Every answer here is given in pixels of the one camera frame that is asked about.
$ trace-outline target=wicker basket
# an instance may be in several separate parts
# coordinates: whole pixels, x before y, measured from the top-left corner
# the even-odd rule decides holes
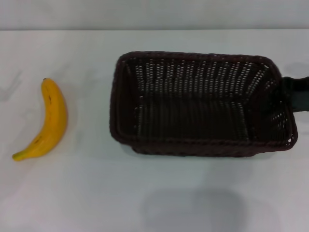
[[[282,80],[260,56],[127,53],[114,75],[111,134],[143,154],[248,157],[288,150],[297,141],[293,79]]]

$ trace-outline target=basket bottom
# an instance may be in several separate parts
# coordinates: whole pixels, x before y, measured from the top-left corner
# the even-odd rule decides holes
[[[144,100],[137,117],[137,135],[150,139],[250,139],[244,107],[236,101]]]

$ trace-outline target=white table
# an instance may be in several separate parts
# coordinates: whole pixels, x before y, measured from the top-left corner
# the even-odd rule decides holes
[[[309,75],[309,30],[0,32],[0,231],[309,231],[309,113],[295,114],[286,152],[135,154],[109,132],[114,65],[134,50],[262,55]],[[48,155],[14,162],[43,123],[46,77],[66,98],[67,132]]]

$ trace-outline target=yellow banana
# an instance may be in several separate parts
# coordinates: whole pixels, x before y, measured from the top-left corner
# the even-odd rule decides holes
[[[45,104],[44,125],[26,149],[13,155],[15,161],[45,155],[61,140],[67,127],[67,109],[57,84],[45,78],[41,89]]]

